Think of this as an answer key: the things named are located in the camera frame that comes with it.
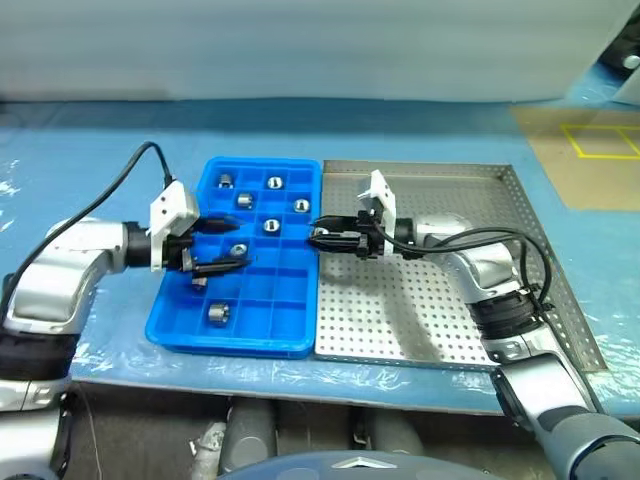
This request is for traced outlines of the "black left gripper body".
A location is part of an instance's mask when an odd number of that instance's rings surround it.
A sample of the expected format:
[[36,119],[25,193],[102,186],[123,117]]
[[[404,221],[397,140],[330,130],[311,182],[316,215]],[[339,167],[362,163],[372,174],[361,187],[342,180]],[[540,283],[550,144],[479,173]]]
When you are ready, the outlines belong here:
[[166,237],[166,269],[168,271],[192,272],[195,266],[191,248],[197,226],[189,227],[184,233],[169,234]]

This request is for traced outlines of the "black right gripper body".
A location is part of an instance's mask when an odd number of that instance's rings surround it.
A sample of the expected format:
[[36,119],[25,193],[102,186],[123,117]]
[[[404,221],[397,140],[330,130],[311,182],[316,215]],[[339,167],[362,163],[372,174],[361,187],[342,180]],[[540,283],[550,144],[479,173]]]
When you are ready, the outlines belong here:
[[358,240],[355,255],[360,259],[374,259],[384,255],[385,238],[380,217],[360,210],[356,216]]

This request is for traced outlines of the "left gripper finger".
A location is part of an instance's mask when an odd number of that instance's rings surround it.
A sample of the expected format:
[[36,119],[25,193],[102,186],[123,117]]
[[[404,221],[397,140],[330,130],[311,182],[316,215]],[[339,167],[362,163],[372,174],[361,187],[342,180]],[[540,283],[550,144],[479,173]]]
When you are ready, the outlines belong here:
[[198,232],[207,235],[225,234],[240,228],[232,217],[201,217],[198,219]]
[[216,277],[245,268],[250,264],[251,260],[246,257],[220,257],[210,263],[194,264],[191,275],[197,279]]

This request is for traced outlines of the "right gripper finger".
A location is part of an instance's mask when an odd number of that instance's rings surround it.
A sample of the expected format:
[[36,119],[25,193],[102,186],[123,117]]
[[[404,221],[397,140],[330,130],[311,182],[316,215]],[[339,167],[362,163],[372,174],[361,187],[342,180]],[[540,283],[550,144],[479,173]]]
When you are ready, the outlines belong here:
[[314,227],[327,231],[356,231],[357,218],[355,216],[324,215],[315,220]]
[[359,237],[319,233],[312,234],[307,239],[307,243],[321,252],[355,252],[359,244]]

